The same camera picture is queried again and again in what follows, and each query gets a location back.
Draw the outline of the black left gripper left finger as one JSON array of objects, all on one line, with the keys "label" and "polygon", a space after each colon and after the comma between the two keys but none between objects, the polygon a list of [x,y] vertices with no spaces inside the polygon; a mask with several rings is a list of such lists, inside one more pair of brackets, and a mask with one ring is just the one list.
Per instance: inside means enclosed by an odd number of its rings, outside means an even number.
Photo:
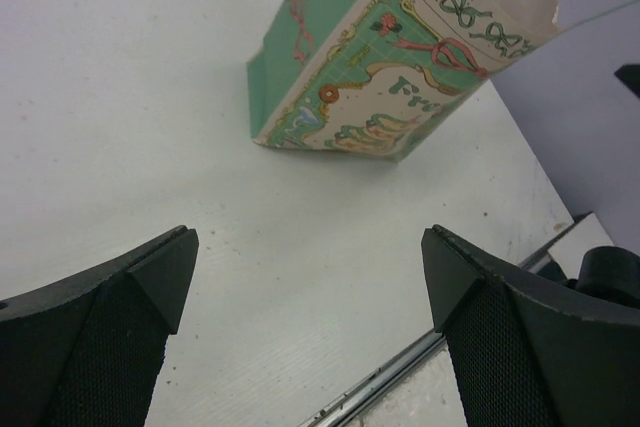
[{"label": "black left gripper left finger", "polygon": [[199,239],[178,226],[1,302],[4,426],[142,426]]}]

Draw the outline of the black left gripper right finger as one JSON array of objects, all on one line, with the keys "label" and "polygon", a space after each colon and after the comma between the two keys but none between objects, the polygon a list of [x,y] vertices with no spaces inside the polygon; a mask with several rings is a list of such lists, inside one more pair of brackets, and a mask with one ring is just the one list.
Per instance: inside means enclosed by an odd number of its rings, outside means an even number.
[{"label": "black left gripper right finger", "polygon": [[552,282],[442,226],[421,247],[468,425],[638,424],[639,307]]}]

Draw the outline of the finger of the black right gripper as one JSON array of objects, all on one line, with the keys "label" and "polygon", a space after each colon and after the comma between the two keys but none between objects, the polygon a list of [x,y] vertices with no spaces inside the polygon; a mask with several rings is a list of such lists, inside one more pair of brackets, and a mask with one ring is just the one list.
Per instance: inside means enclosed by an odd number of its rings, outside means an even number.
[{"label": "finger of the black right gripper", "polygon": [[614,76],[637,98],[640,98],[640,65],[624,64],[619,67]]}]

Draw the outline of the decorated paper bag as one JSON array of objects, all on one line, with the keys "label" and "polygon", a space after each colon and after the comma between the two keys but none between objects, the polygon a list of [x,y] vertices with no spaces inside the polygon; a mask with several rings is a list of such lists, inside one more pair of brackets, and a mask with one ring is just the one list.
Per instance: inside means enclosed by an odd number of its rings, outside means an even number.
[{"label": "decorated paper bag", "polygon": [[403,159],[559,36],[558,10],[558,0],[283,0],[247,65],[251,137]]}]

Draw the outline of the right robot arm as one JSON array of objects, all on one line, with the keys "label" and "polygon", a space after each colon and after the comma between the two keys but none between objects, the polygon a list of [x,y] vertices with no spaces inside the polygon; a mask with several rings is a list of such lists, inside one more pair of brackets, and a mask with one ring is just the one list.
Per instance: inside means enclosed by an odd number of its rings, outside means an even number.
[{"label": "right robot arm", "polygon": [[579,216],[551,245],[537,274],[591,297],[639,307],[639,256],[616,246],[593,212]]}]

